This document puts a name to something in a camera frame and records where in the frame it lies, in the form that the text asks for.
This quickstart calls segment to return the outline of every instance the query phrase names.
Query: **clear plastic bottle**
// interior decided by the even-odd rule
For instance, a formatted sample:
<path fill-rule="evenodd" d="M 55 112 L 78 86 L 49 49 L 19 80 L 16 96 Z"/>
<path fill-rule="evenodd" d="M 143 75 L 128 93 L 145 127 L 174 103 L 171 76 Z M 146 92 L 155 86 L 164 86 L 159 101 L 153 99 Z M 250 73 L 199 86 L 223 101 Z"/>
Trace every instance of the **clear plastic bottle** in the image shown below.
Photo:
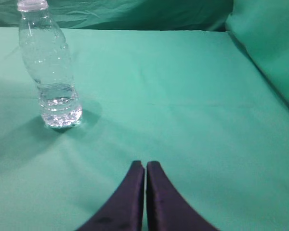
<path fill-rule="evenodd" d="M 81 121 L 71 57 L 63 32 L 51 18 L 46 0 L 19 0 L 19 45 L 28 73 L 39 91 L 41 115 L 51 128 Z"/>

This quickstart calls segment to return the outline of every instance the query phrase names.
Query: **green tablecloth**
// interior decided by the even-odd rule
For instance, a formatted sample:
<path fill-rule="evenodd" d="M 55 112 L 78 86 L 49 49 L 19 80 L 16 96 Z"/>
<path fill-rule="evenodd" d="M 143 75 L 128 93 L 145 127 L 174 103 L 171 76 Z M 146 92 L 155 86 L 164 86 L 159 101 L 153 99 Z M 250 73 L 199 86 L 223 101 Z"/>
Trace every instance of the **green tablecloth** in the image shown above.
<path fill-rule="evenodd" d="M 64 33 L 84 121 L 58 132 L 0 28 L 0 231 L 76 229 L 135 159 L 221 230 L 289 230 L 289 111 L 226 32 Z"/>

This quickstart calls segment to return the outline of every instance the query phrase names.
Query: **plastic water bottle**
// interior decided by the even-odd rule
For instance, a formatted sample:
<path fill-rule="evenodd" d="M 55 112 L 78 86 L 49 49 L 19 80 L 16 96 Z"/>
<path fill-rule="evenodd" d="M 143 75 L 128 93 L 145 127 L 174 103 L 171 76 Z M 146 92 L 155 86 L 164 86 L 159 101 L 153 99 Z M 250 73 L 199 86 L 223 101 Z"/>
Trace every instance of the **plastic water bottle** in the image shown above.
<path fill-rule="evenodd" d="M 19 45 L 28 73 L 39 91 L 41 115 L 51 128 L 80 123 L 82 107 L 74 87 L 71 57 L 63 32 L 51 18 L 46 0 L 19 0 Z"/>

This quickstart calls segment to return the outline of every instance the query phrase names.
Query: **bottle cap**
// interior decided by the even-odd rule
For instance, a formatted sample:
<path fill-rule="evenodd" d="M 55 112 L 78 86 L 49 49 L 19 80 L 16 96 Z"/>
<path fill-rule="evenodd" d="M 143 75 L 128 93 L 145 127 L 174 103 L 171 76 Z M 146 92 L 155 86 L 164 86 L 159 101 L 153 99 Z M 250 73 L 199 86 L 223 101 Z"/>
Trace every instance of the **bottle cap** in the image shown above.
<path fill-rule="evenodd" d="M 17 9 L 22 12 L 40 11 L 48 8 L 46 0 L 18 0 Z"/>

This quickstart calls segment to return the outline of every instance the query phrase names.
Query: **green fabric surface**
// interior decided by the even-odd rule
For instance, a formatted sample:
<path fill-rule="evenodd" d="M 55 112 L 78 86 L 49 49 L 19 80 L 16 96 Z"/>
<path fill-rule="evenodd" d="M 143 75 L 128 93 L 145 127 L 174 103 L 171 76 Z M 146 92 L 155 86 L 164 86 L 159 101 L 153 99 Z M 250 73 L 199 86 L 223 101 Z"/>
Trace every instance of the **green fabric surface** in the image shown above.
<path fill-rule="evenodd" d="M 289 101 L 289 0 L 235 0 L 227 25 Z"/>
<path fill-rule="evenodd" d="M 0 28 L 0 231 L 76 229 L 132 160 L 221 230 L 289 231 L 289 111 L 228 33 L 63 32 L 84 120 L 59 132 Z"/>
<path fill-rule="evenodd" d="M 0 0 L 0 26 L 18 26 L 17 0 Z M 224 30 L 233 0 L 48 0 L 61 28 Z"/>

